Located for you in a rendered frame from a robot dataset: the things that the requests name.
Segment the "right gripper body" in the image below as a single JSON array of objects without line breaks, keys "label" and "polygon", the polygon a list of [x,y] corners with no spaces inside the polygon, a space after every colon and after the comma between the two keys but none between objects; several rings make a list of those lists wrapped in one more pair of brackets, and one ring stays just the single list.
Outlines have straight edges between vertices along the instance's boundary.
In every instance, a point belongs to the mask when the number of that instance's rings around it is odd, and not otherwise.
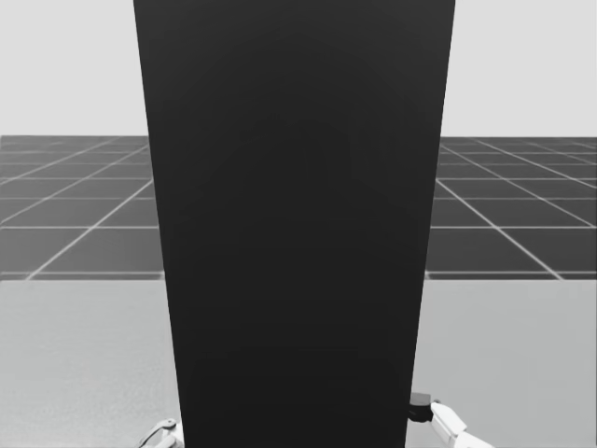
[{"label": "right gripper body", "polygon": [[450,448],[495,448],[467,431],[456,434],[450,441]]}]

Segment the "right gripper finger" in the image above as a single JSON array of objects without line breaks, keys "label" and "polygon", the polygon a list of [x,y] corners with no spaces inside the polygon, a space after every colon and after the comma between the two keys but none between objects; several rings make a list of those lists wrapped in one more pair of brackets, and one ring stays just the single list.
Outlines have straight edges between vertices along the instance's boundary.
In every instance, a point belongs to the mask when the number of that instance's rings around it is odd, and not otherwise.
[{"label": "right gripper finger", "polygon": [[408,419],[414,423],[429,424],[443,444],[455,444],[467,429],[452,408],[424,393],[410,394]]}]

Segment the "black screen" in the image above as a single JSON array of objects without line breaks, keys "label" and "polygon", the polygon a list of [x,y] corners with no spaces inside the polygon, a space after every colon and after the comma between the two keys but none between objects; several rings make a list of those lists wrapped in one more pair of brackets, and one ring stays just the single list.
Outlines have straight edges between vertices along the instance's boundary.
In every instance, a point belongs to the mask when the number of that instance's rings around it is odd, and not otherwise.
[{"label": "black screen", "polygon": [[456,0],[133,0],[187,448],[405,448]]}]

